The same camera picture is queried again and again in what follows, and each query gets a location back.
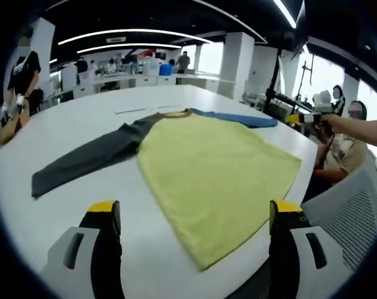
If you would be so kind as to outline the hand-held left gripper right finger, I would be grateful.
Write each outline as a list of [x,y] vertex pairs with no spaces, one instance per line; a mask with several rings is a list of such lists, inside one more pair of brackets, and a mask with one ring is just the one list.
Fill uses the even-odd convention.
[[350,278],[341,246],[302,208],[270,202],[270,298],[330,298]]

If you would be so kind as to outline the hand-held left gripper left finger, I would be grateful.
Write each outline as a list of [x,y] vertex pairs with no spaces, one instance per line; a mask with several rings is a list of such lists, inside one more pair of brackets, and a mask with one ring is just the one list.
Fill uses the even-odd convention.
[[91,205],[49,248],[41,279],[58,298],[124,298],[118,201]]

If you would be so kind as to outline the person's right hand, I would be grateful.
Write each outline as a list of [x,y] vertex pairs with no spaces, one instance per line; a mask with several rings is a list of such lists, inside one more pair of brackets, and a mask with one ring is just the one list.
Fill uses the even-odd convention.
[[322,114],[320,117],[321,130],[326,137],[332,137],[337,133],[342,133],[342,118],[334,114]]

